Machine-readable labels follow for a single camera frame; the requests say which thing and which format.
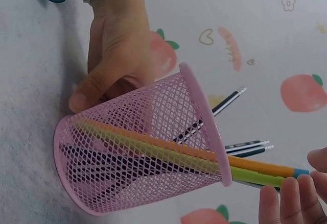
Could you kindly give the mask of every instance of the green leaf print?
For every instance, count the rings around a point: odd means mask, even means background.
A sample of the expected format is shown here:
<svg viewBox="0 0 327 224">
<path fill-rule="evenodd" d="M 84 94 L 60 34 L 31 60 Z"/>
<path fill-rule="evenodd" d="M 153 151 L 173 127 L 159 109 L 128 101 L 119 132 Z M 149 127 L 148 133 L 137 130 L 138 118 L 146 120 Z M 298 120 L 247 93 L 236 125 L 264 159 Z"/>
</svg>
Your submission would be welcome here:
<svg viewBox="0 0 327 224">
<path fill-rule="evenodd" d="M 323 85 L 321 77 L 316 74 L 313 74 L 312 77 L 319 85 Z"/>
<path fill-rule="evenodd" d="M 173 49 L 179 49 L 179 44 L 177 44 L 176 42 L 174 41 L 171 41 L 171 40 L 167 40 L 166 41 Z"/>
<path fill-rule="evenodd" d="M 229 214 L 228 214 L 228 209 L 225 205 L 221 205 L 216 209 L 222 216 L 224 216 L 224 218 L 226 219 L 226 221 L 229 220 Z"/>
<path fill-rule="evenodd" d="M 161 38 L 165 39 L 165 34 L 164 34 L 164 31 L 162 29 L 158 29 L 157 34 L 160 35 Z"/>
</svg>

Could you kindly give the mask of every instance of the flower print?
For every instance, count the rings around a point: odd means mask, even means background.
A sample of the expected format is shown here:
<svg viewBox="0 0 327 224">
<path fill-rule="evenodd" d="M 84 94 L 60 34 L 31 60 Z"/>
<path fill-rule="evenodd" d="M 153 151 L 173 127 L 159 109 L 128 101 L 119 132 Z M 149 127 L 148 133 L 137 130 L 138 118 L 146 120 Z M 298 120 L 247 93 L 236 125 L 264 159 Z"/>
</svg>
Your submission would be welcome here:
<svg viewBox="0 0 327 224">
<path fill-rule="evenodd" d="M 282 0 L 284 11 L 294 11 L 295 0 Z"/>
</svg>

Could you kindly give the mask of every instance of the pencil tip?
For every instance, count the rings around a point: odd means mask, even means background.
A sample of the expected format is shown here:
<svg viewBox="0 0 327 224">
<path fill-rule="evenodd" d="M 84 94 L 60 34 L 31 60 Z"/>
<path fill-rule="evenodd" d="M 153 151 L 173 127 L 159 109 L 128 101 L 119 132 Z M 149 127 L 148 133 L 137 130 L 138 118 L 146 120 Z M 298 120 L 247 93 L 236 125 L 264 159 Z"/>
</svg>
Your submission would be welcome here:
<svg viewBox="0 0 327 224">
<path fill-rule="evenodd" d="M 239 93 L 239 95 L 241 95 L 242 93 L 244 93 L 246 91 L 246 87 L 242 86 L 240 87 L 237 92 Z"/>
</svg>

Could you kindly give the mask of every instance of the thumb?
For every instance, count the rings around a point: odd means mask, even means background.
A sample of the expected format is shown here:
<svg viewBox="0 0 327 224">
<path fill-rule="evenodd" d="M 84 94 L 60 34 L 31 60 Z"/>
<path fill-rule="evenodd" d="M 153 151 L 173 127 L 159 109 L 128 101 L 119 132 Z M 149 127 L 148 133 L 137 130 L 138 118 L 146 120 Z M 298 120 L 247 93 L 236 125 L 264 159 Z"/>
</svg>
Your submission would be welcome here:
<svg viewBox="0 0 327 224">
<path fill-rule="evenodd" d="M 327 147 L 309 152 L 308 162 L 317 171 L 327 173 Z"/>
<path fill-rule="evenodd" d="M 102 61 L 83 80 L 69 99 L 69 108 L 79 113 L 98 103 L 110 86 L 123 77 L 124 69 L 114 61 Z"/>
</svg>

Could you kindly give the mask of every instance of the fingernail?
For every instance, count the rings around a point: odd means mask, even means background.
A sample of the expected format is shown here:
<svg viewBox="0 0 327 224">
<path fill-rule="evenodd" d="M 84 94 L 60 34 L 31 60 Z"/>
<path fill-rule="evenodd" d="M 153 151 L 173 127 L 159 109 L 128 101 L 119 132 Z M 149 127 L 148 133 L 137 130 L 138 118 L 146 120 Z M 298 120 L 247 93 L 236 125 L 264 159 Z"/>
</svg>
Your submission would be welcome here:
<svg viewBox="0 0 327 224">
<path fill-rule="evenodd" d="M 85 105 L 86 105 L 86 96 L 80 93 L 73 94 L 71 99 L 69 100 L 69 106 L 74 112 L 84 110 Z"/>
<path fill-rule="evenodd" d="M 320 153 L 321 149 L 316 149 L 316 150 L 312 150 L 311 152 L 308 153 L 308 159 L 314 159 L 316 158 L 319 153 Z"/>
</svg>

